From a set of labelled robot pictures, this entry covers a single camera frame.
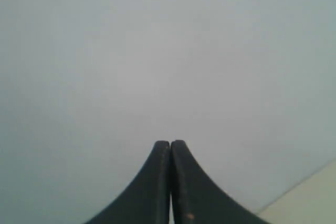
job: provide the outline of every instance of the beige wall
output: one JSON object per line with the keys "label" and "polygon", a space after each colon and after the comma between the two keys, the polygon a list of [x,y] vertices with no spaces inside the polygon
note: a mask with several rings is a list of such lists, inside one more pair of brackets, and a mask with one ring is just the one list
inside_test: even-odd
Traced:
{"label": "beige wall", "polygon": [[336,222],[336,162],[326,166],[265,208],[260,216],[273,224]]}

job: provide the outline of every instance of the black rubber pad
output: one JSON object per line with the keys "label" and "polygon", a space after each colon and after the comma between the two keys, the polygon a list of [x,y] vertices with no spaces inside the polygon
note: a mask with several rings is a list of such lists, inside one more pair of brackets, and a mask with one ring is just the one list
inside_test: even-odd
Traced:
{"label": "black rubber pad", "polygon": [[262,224],[201,169],[182,140],[171,144],[171,193],[176,224]]}
{"label": "black rubber pad", "polygon": [[167,224],[170,207],[169,165],[169,142],[157,141],[131,184],[87,224]]}

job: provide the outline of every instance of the dark curved edge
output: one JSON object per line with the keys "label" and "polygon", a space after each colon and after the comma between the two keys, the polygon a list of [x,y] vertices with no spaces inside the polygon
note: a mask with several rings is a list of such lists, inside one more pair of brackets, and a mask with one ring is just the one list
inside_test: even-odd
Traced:
{"label": "dark curved edge", "polygon": [[183,140],[171,144],[171,193],[176,224],[267,223],[216,186]]}
{"label": "dark curved edge", "polygon": [[129,186],[86,224],[168,223],[169,166],[169,142],[155,142],[152,152]]}

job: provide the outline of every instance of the white ceiling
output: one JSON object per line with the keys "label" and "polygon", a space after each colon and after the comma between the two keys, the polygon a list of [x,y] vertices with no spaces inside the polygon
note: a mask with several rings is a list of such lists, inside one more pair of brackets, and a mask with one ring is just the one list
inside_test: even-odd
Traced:
{"label": "white ceiling", "polygon": [[259,211],[336,157],[335,2],[0,0],[0,222],[81,223],[177,138]]}

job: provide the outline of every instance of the gray wall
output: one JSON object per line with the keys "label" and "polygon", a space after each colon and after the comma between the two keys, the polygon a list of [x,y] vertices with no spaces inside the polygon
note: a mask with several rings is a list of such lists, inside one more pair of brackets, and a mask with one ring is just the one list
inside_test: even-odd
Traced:
{"label": "gray wall", "polygon": [[156,140],[258,211],[336,156],[336,0],[0,0],[0,222],[81,223]]}

